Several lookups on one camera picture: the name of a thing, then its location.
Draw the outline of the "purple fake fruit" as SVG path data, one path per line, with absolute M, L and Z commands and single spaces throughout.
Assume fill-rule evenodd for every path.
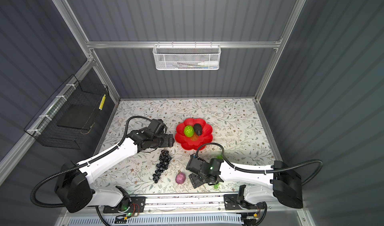
M 183 184 L 186 181 L 186 175 L 183 172 L 179 172 L 176 175 L 175 181 L 177 184 Z

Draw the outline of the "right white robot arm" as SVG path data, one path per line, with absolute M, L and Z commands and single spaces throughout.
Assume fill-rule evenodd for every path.
M 282 161 L 273 165 L 251 166 L 230 162 L 222 145 L 214 143 L 222 153 L 220 159 L 205 161 L 197 151 L 191 154 L 186 170 L 194 188 L 204 184 L 216 185 L 224 182 L 240 182 L 236 203 L 249 209 L 257 204 L 279 202 L 281 205 L 302 209 L 303 186 L 309 183 L 323 167 L 321 160 L 309 160 L 293 166 Z

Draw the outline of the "green fake custard apple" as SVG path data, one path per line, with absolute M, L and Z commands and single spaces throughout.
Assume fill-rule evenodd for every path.
M 191 138 L 195 134 L 194 127 L 191 125 L 187 125 L 184 128 L 184 135 L 188 138 Z

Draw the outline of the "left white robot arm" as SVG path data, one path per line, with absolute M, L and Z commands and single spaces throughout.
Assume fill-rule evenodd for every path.
M 148 119 L 148 126 L 129 131 L 129 124 L 133 119 L 144 118 L 128 118 L 122 139 L 114 146 L 76 164 L 64 164 L 59 172 L 37 183 L 30 194 L 32 204 L 41 208 L 66 208 L 70 213 L 86 207 L 100 206 L 117 208 L 121 213 L 128 212 L 133 202 L 126 190 L 120 186 L 100 189 L 93 183 L 107 170 L 129 157 L 174 145 L 174 136 L 168 133 L 168 127 L 161 119 Z M 37 198 L 38 190 L 51 180 L 56 180 L 54 191 L 61 201 L 59 204 L 44 203 Z

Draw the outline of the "black fake grape bunch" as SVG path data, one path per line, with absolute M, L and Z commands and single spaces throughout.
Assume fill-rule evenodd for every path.
M 171 162 L 171 155 L 169 150 L 162 150 L 159 156 L 159 162 L 156 164 L 156 170 L 153 174 L 153 181 L 157 184 L 160 180 L 161 174 L 169 168 Z

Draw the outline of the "dark fake avocado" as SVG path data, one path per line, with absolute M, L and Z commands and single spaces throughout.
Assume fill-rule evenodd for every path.
M 196 124 L 194 124 L 193 128 L 194 128 L 195 134 L 197 136 L 201 136 L 202 135 L 202 133 L 203 133 L 203 126 L 201 124 L 196 123 Z

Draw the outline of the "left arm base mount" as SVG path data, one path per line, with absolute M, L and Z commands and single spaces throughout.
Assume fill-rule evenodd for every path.
M 144 211 L 146 205 L 146 197 L 130 197 L 123 198 L 122 201 L 115 207 L 105 206 L 104 214 L 139 214 Z

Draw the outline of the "green fake grape bunch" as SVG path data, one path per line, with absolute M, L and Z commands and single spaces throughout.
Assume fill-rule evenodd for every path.
M 223 160 L 223 155 L 216 156 L 216 159 Z M 217 183 L 215 185 L 213 185 L 214 190 L 218 190 L 219 189 L 220 182 L 221 182 L 221 180 L 218 179 Z

